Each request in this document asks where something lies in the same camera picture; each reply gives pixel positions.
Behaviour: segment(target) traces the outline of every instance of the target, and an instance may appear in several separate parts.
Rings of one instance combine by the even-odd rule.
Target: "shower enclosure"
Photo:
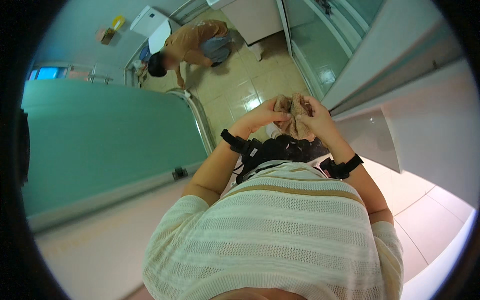
[[[22,194],[32,230],[193,174],[214,148],[201,106],[193,101],[176,91],[27,81],[22,108],[30,163]]]
[[[370,29],[383,0],[277,0],[288,50],[323,99]]]

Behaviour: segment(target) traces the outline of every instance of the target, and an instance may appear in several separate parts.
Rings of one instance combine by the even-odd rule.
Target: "towel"
[[[275,125],[280,128],[281,132],[288,134],[296,140],[308,140],[309,142],[315,139],[315,134],[303,123],[297,122],[295,116],[308,115],[312,116],[312,109],[305,105],[303,96],[300,93],[294,93],[292,97],[278,95],[274,106],[274,111],[287,112],[292,115],[288,121],[275,122]]]

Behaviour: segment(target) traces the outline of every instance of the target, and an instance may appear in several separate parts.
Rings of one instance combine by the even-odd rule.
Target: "toilet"
[[[130,30],[148,38],[150,53],[157,53],[165,44],[166,39],[180,28],[175,21],[147,5],[133,20]]]

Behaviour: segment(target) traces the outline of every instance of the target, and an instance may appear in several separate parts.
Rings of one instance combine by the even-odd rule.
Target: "white knit sweater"
[[[266,169],[213,206],[180,198],[145,252],[155,299],[207,300],[279,288],[308,300],[399,299],[402,247],[388,222],[370,225],[354,188],[303,163]]]

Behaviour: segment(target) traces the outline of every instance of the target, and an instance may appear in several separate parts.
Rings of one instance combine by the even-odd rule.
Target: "hand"
[[[311,96],[304,96],[305,104],[312,108],[313,117],[297,115],[295,119],[305,124],[327,147],[343,140],[325,106]]]
[[[182,90],[185,89],[185,81],[183,80],[183,78],[177,78],[177,84]]]
[[[247,139],[250,133],[254,133],[260,127],[271,122],[288,121],[292,116],[285,112],[274,112],[276,98],[265,101],[256,108],[247,112],[243,117],[233,124],[229,132]]]

